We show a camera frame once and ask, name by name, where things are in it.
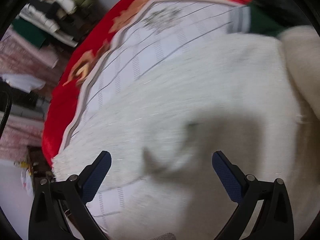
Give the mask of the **white fluffy sweater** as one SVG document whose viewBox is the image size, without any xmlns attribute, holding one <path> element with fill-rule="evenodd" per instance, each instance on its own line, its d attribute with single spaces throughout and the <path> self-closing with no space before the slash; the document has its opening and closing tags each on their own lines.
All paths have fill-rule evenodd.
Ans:
<svg viewBox="0 0 320 240">
<path fill-rule="evenodd" d="M 59 181 L 106 150 L 91 207 L 111 239 L 213 239 L 236 204 L 212 168 L 284 180 L 295 239 L 319 211 L 319 35 L 229 34 L 148 71 L 95 113 L 53 161 Z"/>
</svg>

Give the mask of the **stack of folded clothes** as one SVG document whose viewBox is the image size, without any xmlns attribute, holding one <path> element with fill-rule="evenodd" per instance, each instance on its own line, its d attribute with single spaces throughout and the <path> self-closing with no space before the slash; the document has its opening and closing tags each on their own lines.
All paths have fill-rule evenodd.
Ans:
<svg viewBox="0 0 320 240">
<path fill-rule="evenodd" d="M 97 0 L 29 0 L 11 27 L 36 48 L 75 48 L 100 21 Z"/>
</svg>

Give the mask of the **white plastic bag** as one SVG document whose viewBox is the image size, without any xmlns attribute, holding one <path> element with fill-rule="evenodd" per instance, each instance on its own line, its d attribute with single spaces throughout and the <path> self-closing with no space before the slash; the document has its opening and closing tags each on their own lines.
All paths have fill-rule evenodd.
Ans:
<svg viewBox="0 0 320 240">
<path fill-rule="evenodd" d="M 12 88 L 30 93 L 35 89 L 42 89 L 46 82 L 28 74 L 1 74 L 1 79 Z"/>
</svg>

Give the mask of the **pink patterned cloth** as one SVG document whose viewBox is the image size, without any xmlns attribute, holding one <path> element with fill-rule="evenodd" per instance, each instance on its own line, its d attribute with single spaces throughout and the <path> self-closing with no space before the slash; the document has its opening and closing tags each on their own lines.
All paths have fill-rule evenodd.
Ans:
<svg viewBox="0 0 320 240">
<path fill-rule="evenodd" d="M 52 45 L 37 49 L 9 28 L 1 39 L 1 74 L 28 74 L 46 82 L 30 93 L 12 88 L 13 103 L 1 136 L 1 159 L 24 161 L 28 146 L 40 146 L 51 93 L 66 67 Z"/>
</svg>

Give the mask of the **dark green striped-cuff sweater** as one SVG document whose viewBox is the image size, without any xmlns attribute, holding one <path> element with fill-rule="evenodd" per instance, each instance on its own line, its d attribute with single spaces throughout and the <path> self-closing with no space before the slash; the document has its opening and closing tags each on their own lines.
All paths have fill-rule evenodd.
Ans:
<svg viewBox="0 0 320 240">
<path fill-rule="evenodd" d="M 277 37 L 288 29 L 261 12 L 255 5 L 234 7 L 229 12 L 227 33 L 258 34 Z"/>
</svg>

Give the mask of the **red floral bed blanket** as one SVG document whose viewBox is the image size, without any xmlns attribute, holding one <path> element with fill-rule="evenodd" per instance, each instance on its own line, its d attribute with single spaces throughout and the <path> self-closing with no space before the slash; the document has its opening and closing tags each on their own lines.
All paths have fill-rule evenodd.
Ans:
<svg viewBox="0 0 320 240">
<path fill-rule="evenodd" d="M 275 38 L 227 33 L 231 6 L 173 1 L 148 4 L 133 26 L 157 20 L 136 43 L 119 31 L 83 85 L 73 121 L 53 158 L 57 180 L 81 171 L 101 150 L 111 169 L 86 204 L 111 238 L 170 231 L 211 239 L 227 210 L 211 167 L 214 148 L 231 139 L 256 149 L 262 107 L 241 85 L 277 55 Z"/>
</svg>

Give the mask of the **black jacket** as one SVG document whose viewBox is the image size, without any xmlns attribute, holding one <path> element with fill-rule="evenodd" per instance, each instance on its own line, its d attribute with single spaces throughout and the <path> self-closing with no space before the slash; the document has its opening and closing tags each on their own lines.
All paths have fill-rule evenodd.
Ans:
<svg viewBox="0 0 320 240">
<path fill-rule="evenodd" d="M 307 16 L 293 0 L 253 0 L 270 19 L 282 27 L 311 25 Z"/>
</svg>

